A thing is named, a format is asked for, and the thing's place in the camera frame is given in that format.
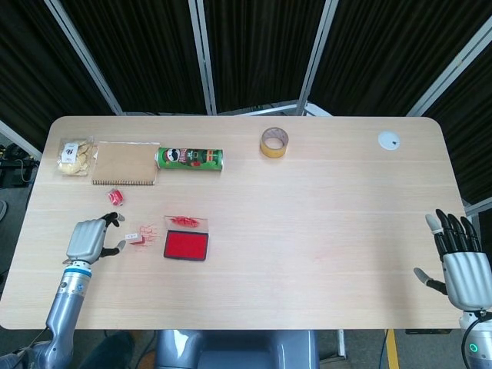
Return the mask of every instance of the curtain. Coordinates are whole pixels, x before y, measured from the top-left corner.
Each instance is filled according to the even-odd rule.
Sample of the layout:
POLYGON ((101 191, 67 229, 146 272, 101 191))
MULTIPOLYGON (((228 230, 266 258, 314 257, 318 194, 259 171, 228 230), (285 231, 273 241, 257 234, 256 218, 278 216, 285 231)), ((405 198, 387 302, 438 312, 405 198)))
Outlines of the curtain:
POLYGON ((479 213, 478 218, 480 222, 482 245, 489 257, 490 266, 492 266, 492 209, 479 213))
POLYGON ((489 0, 340 0, 309 101, 406 115, 491 15, 489 0))
POLYGON ((205 0, 217 110, 299 98, 322 0, 205 0))
POLYGON ((42 150, 54 120, 111 110, 43 2, 2 1, 0 118, 42 150))
POLYGON ((492 197, 492 45, 425 115, 443 130, 461 197, 471 204, 492 197))
POLYGON ((123 111, 206 114, 188 2, 62 4, 123 111))

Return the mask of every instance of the pringles can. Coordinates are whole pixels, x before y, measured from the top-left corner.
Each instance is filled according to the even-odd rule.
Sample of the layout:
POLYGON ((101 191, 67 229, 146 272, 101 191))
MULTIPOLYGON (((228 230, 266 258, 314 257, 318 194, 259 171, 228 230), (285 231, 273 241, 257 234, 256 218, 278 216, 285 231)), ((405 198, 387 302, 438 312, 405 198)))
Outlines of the pringles can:
POLYGON ((160 169, 221 171, 223 159, 222 150, 207 148, 159 148, 155 155, 160 169))

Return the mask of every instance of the tape roll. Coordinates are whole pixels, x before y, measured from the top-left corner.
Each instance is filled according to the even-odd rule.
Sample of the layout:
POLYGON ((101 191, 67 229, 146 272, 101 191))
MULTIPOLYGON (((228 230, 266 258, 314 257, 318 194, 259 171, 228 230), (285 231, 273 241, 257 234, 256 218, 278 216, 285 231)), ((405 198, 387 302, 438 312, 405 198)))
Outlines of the tape roll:
POLYGON ((287 144, 289 143, 289 136, 286 131, 284 131, 282 128, 279 127, 272 127, 267 129, 263 134, 261 135, 261 141, 260 141, 260 149, 265 156, 268 156, 269 158, 279 158, 281 156, 284 156, 285 151, 287 150, 287 144), (276 138, 280 140, 282 143, 281 148, 271 148, 270 146, 267 145, 267 140, 269 138, 276 138))

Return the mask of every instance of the spiral notebook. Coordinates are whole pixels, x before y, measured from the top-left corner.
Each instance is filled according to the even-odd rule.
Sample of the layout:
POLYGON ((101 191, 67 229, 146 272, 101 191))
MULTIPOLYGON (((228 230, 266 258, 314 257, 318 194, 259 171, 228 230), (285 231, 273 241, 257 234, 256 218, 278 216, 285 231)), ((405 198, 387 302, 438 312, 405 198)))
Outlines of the spiral notebook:
POLYGON ((154 185, 159 146, 146 142, 99 142, 92 184, 154 185))

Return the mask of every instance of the metal frame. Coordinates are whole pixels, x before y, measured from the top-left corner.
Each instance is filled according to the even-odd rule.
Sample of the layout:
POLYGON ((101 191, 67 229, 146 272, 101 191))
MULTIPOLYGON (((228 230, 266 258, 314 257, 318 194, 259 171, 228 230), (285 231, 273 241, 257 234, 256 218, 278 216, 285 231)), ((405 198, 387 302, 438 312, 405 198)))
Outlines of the metal frame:
POLYGON ((314 117, 333 117, 326 110, 320 108, 316 104, 310 103, 309 101, 306 103, 304 107, 304 113, 302 115, 311 115, 314 117))
POLYGON ((485 21, 453 61, 443 70, 421 98, 418 99, 412 109, 407 113, 407 117, 422 116, 491 41, 492 16, 485 21))
POLYGON ((244 114, 237 114, 236 116, 254 116, 254 115, 265 115, 269 113, 278 113, 281 111, 291 111, 294 110, 298 107, 297 104, 291 104, 291 105, 285 105, 285 106, 278 106, 276 108, 269 108, 269 109, 262 109, 262 110, 257 110, 257 111, 251 111, 249 113, 244 113, 244 114))
POLYGON ((338 342, 338 349, 337 349, 338 356, 342 357, 343 359, 346 359, 347 351, 345 350, 345 333, 343 329, 337 330, 337 342, 338 342))
POLYGON ((326 0, 321 13, 320 24, 317 27, 316 37, 314 38, 313 49, 311 51, 311 57, 307 64, 306 75, 304 76, 304 82, 302 84, 301 94, 299 95, 298 108, 296 115, 303 115, 304 106, 308 101, 309 94, 311 93, 311 87, 313 86, 314 77, 316 75, 317 67, 320 64, 321 55, 330 33, 331 24, 335 11, 337 10, 338 0, 326 0))
POLYGON ((465 206, 464 212, 468 217, 471 217, 475 214, 489 209, 492 209, 492 197, 486 198, 485 200, 477 202, 476 204, 465 206))
POLYGON ((191 26, 193 28, 194 46, 197 50, 200 68, 201 86, 208 115, 217 115, 215 104, 214 79, 212 76, 210 48, 208 47, 207 23, 203 0, 188 0, 191 26))
POLYGON ((87 68, 88 73, 94 80, 96 86, 98 86, 102 97, 106 100, 111 110, 116 115, 125 115, 120 104, 116 100, 116 97, 113 95, 112 90, 109 88, 104 76, 99 70, 98 65, 93 59, 91 52, 82 41, 82 38, 80 37, 74 24, 71 22, 71 19, 63 8, 61 2, 59 0, 45 0, 45 4, 48 6, 49 11, 53 14, 53 17, 55 17, 56 22, 67 39, 70 41, 71 46, 74 48, 78 57, 82 61, 82 64, 87 68))
POLYGON ((42 153, 3 121, 0 121, 0 133, 37 160, 41 160, 42 153))

